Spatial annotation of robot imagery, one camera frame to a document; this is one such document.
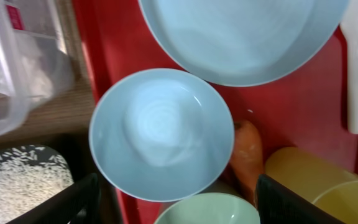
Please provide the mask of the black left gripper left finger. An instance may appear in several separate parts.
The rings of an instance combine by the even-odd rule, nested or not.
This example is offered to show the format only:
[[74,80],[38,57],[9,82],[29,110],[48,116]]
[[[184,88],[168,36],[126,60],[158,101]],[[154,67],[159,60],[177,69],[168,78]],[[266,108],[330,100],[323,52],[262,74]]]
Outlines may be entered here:
[[101,190],[89,174],[8,224],[99,223]]

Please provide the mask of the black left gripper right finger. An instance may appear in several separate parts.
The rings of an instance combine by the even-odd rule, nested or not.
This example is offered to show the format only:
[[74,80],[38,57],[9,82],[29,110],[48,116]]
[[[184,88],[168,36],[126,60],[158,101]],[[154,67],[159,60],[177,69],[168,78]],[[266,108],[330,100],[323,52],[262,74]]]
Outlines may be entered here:
[[255,195],[261,224],[342,224],[268,175],[259,175]]

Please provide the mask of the pile of white rice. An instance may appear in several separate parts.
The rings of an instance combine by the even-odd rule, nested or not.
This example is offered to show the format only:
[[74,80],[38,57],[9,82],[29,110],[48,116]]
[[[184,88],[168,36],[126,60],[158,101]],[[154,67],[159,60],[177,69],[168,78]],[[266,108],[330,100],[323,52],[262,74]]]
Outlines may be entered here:
[[32,210],[74,183],[65,158],[43,145],[0,150],[0,223]]

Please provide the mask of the yellow plastic cup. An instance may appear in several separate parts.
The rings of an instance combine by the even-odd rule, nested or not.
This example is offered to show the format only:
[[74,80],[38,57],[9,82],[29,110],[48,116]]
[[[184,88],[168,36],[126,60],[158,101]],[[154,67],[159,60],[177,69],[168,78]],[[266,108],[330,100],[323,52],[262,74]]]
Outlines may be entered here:
[[358,175],[297,147],[274,152],[265,173],[344,223],[358,223]]

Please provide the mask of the light blue bowl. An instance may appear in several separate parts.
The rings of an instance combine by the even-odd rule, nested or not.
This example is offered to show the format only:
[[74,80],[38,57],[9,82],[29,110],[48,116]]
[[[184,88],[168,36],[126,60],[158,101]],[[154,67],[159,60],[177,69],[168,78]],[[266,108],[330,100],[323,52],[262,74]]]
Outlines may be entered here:
[[172,202],[209,187],[226,168],[234,124],[222,96],[182,70],[154,68],[115,83],[98,101],[89,147],[120,191]]

